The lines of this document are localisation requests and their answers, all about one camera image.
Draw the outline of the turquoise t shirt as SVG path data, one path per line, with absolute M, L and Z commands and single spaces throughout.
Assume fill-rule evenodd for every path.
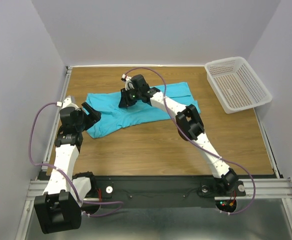
M 199 112 L 201 111 L 186 82 L 168 84 L 166 95 L 180 104 L 186 106 L 193 104 Z M 119 108 L 120 99 L 120 92 L 87 95 L 86 103 L 101 113 L 101 119 L 86 131 L 90 137 L 102 138 L 122 128 L 170 118 L 161 109 L 141 101 L 128 108 Z

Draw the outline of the white plastic basket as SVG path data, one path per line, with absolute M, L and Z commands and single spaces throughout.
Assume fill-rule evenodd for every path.
M 228 57 L 204 65 L 207 81 L 226 114 L 263 106 L 273 97 L 243 57 Z

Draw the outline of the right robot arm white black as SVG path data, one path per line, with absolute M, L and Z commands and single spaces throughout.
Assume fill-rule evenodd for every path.
M 123 74 L 121 80 L 124 82 L 124 88 L 120 90 L 119 108 L 128 108 L 137 102 L 143 102 L 167 113 L 177 127 L 179 135 L 198 148 L 211 170 L 216 190 L 225 194 L 236 188 L 239 177 L 211 144 L 195 105 L 185 105 L 168 97 L 166 84 L 163 91 L 150 87 L 141 74 L 133 77 Z

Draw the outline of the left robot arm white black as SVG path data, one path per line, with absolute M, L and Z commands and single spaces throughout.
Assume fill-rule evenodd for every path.
M 83 143 L 83 132 L 101 119 L 101 113 L 86 102 L 78 106 L 72 96 L 56 102 L 60 108 L 59 127 L 54 141 L 55 159 L 43 193 L 34 199 L 34 208 L 44 234 L 76 230 L 81 226 L 81 207 L 92 190 L 94 175 L 80 173 L 73 177 L 74 166 Z

